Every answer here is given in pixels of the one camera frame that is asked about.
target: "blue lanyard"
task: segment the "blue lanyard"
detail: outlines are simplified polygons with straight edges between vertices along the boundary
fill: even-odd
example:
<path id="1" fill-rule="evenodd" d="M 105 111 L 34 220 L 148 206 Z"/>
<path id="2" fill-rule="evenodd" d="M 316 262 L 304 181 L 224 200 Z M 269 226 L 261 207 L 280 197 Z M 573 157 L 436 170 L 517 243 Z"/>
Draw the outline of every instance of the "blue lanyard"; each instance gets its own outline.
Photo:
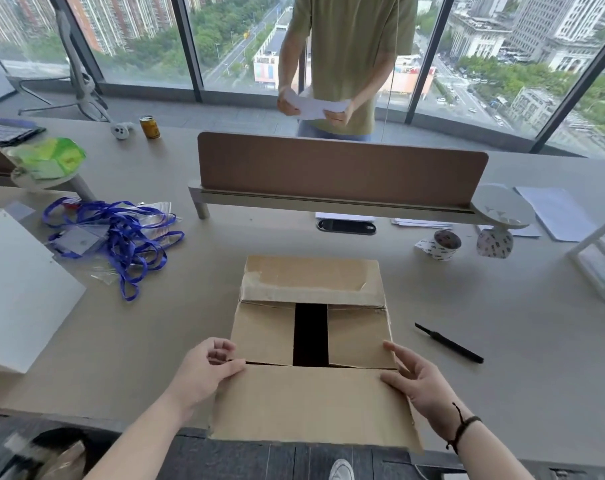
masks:
<path id="1" fill-rule="evenodd" d="M 167 264 L 167 253 L 165 250 L 177 242 L 182 241 L 185 233 L 182 231 L 166 232 L 160 237 L 149 239 L 143 229 L 159 229 L 168 227 L 176 222 L 176 214 L 165 214 L 154 207 L 134 205 L 129 201 L 122 200 L 114 203 L 103 201 L 82 202 L 77 204 L 75 220 L 63 214 L 62 224 L 52 224 L 51 212 L 64 204 L 76 204 L 74 199 L 62 197 L 53 202 L 42 212 L 42 221 L 51 228 L 62 228 L 69 225 L 108 225 L 107 239 L 99 251 L 106 252 L 107 260 L 120 275 L 120 291 L 122 297 L 132 301 L 138 297 L 140 292 L 138 283 L 143 280 L 149 271 L 158 271 Z M 138 217 L 150 215 L 163 215 L 167 218 L 157 224 L 141 225 Z M 52 241 L 58 238 L 56 233 L 50 236 Z M 168 244 L 161 244 L 164 239 L 169 239 Z M 75 253 L 63 253 L 62 256 L 80 258 Z M 139 266 L 136 272 L 131 274 L 130 267 Z"/>

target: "open cardboard box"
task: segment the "open cardboard box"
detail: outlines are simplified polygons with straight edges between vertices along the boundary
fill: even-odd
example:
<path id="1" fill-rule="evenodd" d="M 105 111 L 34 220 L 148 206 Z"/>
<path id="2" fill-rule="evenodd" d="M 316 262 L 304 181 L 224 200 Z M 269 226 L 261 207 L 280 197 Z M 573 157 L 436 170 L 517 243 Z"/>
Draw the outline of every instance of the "open cardboard box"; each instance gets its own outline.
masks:
<path id="1" fill-rule="evenodd" d="M 211 438 L 422 451 L 396 369 L 378 261 L 250 256 L 231 339 L 247 369 L 218 389 Z"/>

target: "window blind cord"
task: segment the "window blind cord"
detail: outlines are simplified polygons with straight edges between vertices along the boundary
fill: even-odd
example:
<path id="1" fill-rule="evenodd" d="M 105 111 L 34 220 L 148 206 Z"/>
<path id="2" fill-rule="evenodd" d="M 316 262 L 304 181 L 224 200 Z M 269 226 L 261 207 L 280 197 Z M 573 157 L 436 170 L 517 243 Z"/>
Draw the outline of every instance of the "window blind cord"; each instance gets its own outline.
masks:
<path id="1" fill-rule="evenodd" d="M 398 25 L 401 21 L 401 0 L 396 0 L 398 9 L 396 10 L 396 40 L 394 42 L 394 55 L 398 57 L 396 51 L 398 50 Z M 385 110 L 385 122 L 383 123 L 383 133 L 381 134 L 381 143 L 385 137 L 385 127 L 387 126 L 387 116 L 389 115 L 389 103 L 392 101 L 392 88 L 394 87 L 394 74 L 396 72 L 396 61 L 394 61 L 394 68 L 392 69 L 392 83 L 389 87 L 389 95 L 387 96 L 387 109 Z"/>

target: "person's left hand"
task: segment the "person's left hand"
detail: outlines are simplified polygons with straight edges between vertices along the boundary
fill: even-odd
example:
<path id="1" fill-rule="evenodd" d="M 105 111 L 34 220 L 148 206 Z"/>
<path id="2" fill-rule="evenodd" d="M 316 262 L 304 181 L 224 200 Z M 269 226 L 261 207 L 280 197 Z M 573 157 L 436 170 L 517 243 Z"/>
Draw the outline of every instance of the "person's left hand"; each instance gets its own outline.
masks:
<path id="1" fill-rule="evenodd" d="M 244 359 L 228 360 L 235 349 L 231 340 L 210 338 L 187 352 L 164 393 L 185 421 L 197 403 L 216 391 L 220 381 L 245 368 Z"/>
<path id="2" fill-rule="evenodd" d="M 325 118 L 330 120 L 332 125 L 344 127 L 347 126 L 347 123 L 351 119 L 351 115 L 354 113 L 354 107 L 352 103 L 349 103 L 349 106 L 347 106 L 347 109 L 343 112 L 332 112 L 327 111 L 326 109 L 323 112 L 325 113 Z"/>

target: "table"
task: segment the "table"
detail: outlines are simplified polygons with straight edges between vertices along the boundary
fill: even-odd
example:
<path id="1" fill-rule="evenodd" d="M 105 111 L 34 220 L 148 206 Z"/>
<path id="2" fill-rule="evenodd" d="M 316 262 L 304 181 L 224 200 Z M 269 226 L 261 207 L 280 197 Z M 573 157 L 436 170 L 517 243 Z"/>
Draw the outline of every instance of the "table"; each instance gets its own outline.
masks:
<path id="1" fill-rule="evenodd" d="M 373 237 L 315 229 L 311 212 L 211 205 L 199 220 L 187 190 L 198 177 L 197 130 L 148 141 L 111 137 L 104 123 L 38 120 L 87 151 L 82 177 L 98 198 L 172 201 L 186 233 L 169 262 L 126 303 L 81 269 L 88 290 L 25 376 L 0 374 L 0 410 L 130 422 L 169 383 L 186 350 L 228 337 L 249 254 L 378 259 L 394 339 L 439 365 L 469 407 L 519 457 L 605 466 L 605 301 L 564 254 L 574 244 L 516 238 L 507 260 L 475 253 L 477 231 L 449 263 L 413 249 L 432 230 L 378 221 Z M 483 182 L 560 186 L 605 222 L 605 161 L 490 153 Z M 54 197 L 0 189 L 42 208 Z M 45 230 L 36 223 L 30 229 Z M 415 330 L 441 332 L 485 357 L 468 363 Z M 210 404 L 193 426 L 206 427 Z M 420 424 L 427 449 L 444 442 Z"/>

